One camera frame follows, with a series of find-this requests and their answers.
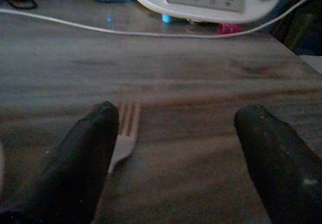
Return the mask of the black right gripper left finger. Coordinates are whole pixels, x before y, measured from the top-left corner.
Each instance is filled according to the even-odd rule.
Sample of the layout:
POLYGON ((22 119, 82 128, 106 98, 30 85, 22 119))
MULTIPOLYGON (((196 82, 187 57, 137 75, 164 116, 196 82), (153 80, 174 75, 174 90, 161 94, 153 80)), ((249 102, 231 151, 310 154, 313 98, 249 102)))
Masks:
POLYGON ((118 130, 117 107, 96 104, 0 205, 0 224, 90 224, 118 130))

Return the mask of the pink small object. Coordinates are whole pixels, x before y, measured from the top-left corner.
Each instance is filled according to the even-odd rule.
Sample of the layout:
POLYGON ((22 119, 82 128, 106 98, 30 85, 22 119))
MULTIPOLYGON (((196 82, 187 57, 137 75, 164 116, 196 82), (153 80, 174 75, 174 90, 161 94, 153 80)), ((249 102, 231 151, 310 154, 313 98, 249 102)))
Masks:
POLYGON ((218 24, 217 25, 217 34, 226 35, 233 34, 242 31, 242 26, 239 24, 218 24))

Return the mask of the silver metal fork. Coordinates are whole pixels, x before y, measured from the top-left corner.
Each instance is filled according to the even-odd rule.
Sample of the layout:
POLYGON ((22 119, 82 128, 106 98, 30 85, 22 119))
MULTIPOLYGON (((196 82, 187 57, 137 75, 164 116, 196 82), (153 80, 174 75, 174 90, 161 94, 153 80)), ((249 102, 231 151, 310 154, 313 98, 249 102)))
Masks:
POLYGON ((139 129, 141 105, 139 102, 119 103, 119 134, 108 173, 112 174, 116 165, 129 157, 134 149, 139 129))

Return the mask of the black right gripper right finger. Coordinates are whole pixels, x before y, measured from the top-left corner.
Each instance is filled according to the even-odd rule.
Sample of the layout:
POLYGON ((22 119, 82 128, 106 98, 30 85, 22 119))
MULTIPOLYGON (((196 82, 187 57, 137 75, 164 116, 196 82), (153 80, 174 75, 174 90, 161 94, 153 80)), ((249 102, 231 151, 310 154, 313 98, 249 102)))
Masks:
POLYGON ((273 224, 322 224, 322 159, 261 105, 234 116, 250 178, 273 224))

